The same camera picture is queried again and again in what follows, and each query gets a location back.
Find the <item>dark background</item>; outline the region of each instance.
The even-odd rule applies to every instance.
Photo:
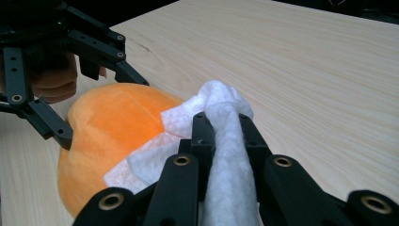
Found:
[[[64,0],[67,5],[77,8],[88,16],[108,26],[119,24],[177,0]]]
[[[399,24],[399,0],[274,0],[391,24]]]

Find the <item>light wood surface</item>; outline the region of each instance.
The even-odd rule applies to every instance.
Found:
[[[295,158],[342,200],[399,202],[399,26],[266,0],[181,0],[112,27],[151,86],[183,98],[210,79],[236,87],[273,153]],[[53,105],[65,117],[80,76]],[[0,115],[3,226],[71,225],[56,187],[58,145]]]

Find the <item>plush fabric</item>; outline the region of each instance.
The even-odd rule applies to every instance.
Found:
[[[183,100],[160,89],[110,84],[88,91],[70,109],[69,151],[60,149],[58,191],[75,218],[89,199],[107,188],[103,177],[148,140],[164,132],[160,113]]]

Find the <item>black metal bracket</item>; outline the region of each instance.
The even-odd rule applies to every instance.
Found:
[[[67,52],[79,56],[81,73],[98,80],[100,66],[114,71],[117,82],[150,84],[126,62],[125,37],[76,8],[60,2],[51,20],[26,26],[0,23],[6,93],[0,93],[0,111],[16,114],[47,139],[53,137],[69,150],[72,129],[41,98],[32,93],[33,68],[48,57]]]
[[[239,117],[264,225],[398,225],[397,203],[370,190],[352,191],[347,202],[327,194],[293,158],[272,154],[249,117]],[[137,194],[102,190],[73,226],[197,225],[214,153],[215,133],[201,112],[193,119],[192,138],[181,140],[158,182]]]

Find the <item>white cloth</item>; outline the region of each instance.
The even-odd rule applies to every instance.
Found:
[[[215,156],[205,195],[204,226],[259,225],[255,183],[238,118],[253,118],[249,103],[220,81],[205,83],[199,93],[162,112],[165,131],[132,152],[105,176],[108,186],[137,193],[155,183],[167,158],[178,152],[180,139],[191,138],[194,115],[204,111],[215,130]]]

